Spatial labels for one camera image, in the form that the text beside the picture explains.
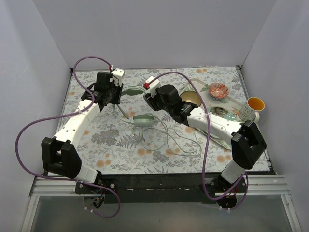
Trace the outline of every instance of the floral tablecloth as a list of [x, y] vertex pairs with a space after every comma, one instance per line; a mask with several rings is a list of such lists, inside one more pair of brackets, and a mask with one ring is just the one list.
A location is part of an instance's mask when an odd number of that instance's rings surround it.
[[[246, 97], [242, 84], [237, 75], [235, 67], [199, 67], [185, 69], [131, 69], [125, 70], [123, 78], [124, 86], [142, 86], [144, 81], [150, 76], [157, 76], [169, 71], [178, 71], [187, 75], [190, 79], [196, 78], [207, 84], [212, 82], [224, 83], [229, 88], [229, 96], [239, 102], [245, 102]], [[80, 71], [77, 75], [81, 82], [88, 86], [95, 82], [98, 71]], [[169, 74], [160, 79], [162, 84], [173, 84], [180, 90], [187, 82], [178, 75]], [[73, 78], [70, 84], [69, 93], [65, 102], [64, 113], [73, 112], [80, 100], [84, 90]], [[197, 146], [191, 141], [195, 140], [195, 135], [202, 152], [186, 154], [169, 139], [167, 144], [157, 151], [149, 151], [159, 148], [165, 143], [166, 136], [154, 130], [147, 130], [142, 136], [143, 129], [133, 128], [125, 122], [119, 120], [113, 112], [112, 105], [106, 106], [103, 111], [92, 121], [88, 129], [81, 138], [77, 151], [86, 165], [100, 170], [103, 174], [145, 174], [145, 173], [196, 173], [201, 172], [203, 154], [205, 149], [206, 137], [185, 125], [176, 124], [165, 111], [154, 112], [144, 101], [142, 95], [128, 96], [121, 98], [120, 106], [130, 116], [152, 113], [160, 118], [169, 128], [169, 133], [175, 138], [176, 142], [185, 151], [194, 151]], [[67, 119], [62, 119], [60, 124], [63, 126]], [[155, 128], [163, 129], [160, 123]], [[220, 172], [232, 159], [232, 152], [213, 141], [210, 141], [206, 171]], [[262, 155], [255, 164], [254, 171], [268, 171], [268, 163], [265, 155]]]

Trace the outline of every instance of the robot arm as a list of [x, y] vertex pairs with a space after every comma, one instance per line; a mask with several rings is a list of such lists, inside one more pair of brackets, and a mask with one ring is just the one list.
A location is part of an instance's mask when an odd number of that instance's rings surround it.
[[[42, 157], [44, 170], [88, 183], [94, 183], [98, 171], [82, 164], [76, 151], [78, 142], [90, 122], [103, 110], [108, 103], [119, 104], [123, 88], [122, 77], [124, 70], [115, 69], [113, 72], [99, 72], [97, 81], [88, 89], [95, 96], [94, 104], [84, 112], [71, 117], [63, 128], [53, 138], [42, 141]], [[86, 108], [92, 99], [85, 92], [76, 112]]]
[[[165, 110], [178, 123], [206, 130], [207, 114], [197, 105], [181, 100], [172, 85], [161, 86], [158, 80], [146, 85], [144, 99], [155, 111]], [[224, 139], [232, 146], [233, 159], [221, 172], [218, 179], [226, 186], [232, 185], [246, 169], [251, 169], [265, 151], [267, 145], [252, 121], [244, 124], [209, 115], [211, 133]]]

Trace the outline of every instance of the white mug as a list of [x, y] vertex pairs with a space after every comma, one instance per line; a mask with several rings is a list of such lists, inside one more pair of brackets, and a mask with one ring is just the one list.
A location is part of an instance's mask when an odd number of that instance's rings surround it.
[[243, 121], [251, 120], [254, 122], [258, 122], [258, 120], [260, 119], [260, 115], [258, 112], [264, 110], [264, 108], [265, 104], [260, 98], [251, 97], [247, 100], [246, 104], [242, 106], [238, 116]]

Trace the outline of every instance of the gray floor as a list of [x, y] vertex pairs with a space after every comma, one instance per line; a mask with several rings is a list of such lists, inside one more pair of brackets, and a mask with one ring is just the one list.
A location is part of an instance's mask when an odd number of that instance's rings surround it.
[[[102, 206], [113, 212], [116, 205]], [[247, 196], [232, 211], [200, 203], [124, 203], [119, 215], [104, 219], [84, 210], [83, 197], [40, 197], [33, 232], [290, 232], [280, 196]]]

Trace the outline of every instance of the wall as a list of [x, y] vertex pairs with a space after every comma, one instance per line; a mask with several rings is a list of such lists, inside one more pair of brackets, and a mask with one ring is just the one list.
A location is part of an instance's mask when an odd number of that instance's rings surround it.
[[[31, 0], [0, 0], [0, 225], [19, 231], [33, 177], [14, 153], [18, 132], [27, 123], [60, 114], [70, 70]], [[21, 138], [22, 160], [42, 172], [41, 141], [57, 122], [30, 128]]]
[[243, 65], [275, 170], [284, 174], [303, 231], [309, 231], [309, 0], [279, 0]]
[[70, 67], [173, 68], [243, 64], [276, 0], [33, 1]]

